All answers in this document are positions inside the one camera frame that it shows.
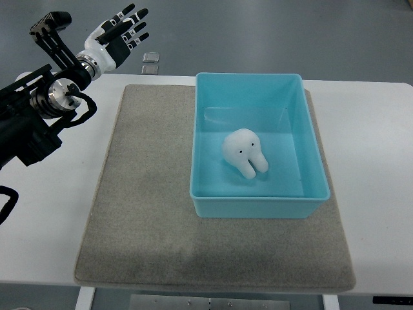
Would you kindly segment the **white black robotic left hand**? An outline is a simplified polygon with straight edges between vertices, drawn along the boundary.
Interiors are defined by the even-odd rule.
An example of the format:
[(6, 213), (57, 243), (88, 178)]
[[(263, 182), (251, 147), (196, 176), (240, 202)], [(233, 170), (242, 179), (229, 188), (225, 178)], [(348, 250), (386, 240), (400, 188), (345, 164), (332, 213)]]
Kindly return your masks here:
[(148, 9), (134, 8), (135, 4), (128, 5), (87, 37), (85, 49), (78, 53), (77, 59), (93, 68), (93, 78), (120, 67), (131, 51), (149, 37), (149, 33), (142, 32)]

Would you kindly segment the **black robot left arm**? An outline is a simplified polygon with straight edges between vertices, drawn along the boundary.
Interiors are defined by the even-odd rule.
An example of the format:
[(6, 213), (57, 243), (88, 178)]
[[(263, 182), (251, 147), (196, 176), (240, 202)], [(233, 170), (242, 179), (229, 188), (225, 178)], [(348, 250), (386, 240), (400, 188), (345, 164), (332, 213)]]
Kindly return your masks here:
[(1, 89), (1, 165), (19, 158), (26, 166), (44, 160), (61, 145), (59, 133), (97, 111), (83, 93), (92, 82), (91, 66), (78, 60), (59, 37), (72, 22), (68, 12), (50, 12), (30, 35), (58, 65), (47, 64)]

